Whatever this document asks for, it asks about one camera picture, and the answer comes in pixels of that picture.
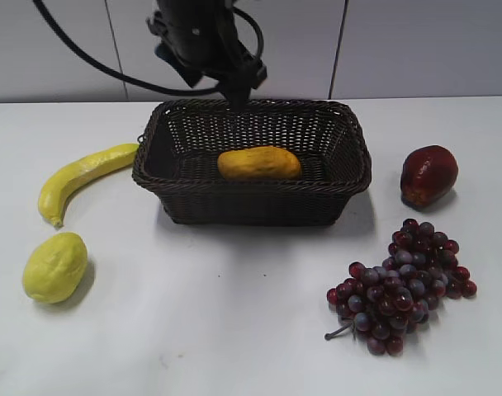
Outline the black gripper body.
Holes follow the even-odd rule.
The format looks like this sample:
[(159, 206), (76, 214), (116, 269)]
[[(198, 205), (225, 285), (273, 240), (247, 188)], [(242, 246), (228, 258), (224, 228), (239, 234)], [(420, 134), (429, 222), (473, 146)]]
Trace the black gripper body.
[[(257, 37), (255, 53), (240, 41), (236, 17), (253, 29)], [(190, 88), (209, 77), (223, 87), (257, 89), (267, 78), (262, 30), (233, 1), (158, 1), (147, 26), (160, 39), (156, 55)]]

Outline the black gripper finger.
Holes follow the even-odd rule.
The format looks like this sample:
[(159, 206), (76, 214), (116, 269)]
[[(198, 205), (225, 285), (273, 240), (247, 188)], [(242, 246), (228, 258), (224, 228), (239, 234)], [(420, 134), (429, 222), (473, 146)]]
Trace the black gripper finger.
[(230, 109), (239, 111), (246, 106), (252, 88), (252, 78), (245, 73), (233, 73), (220, 80), (220, 94)]

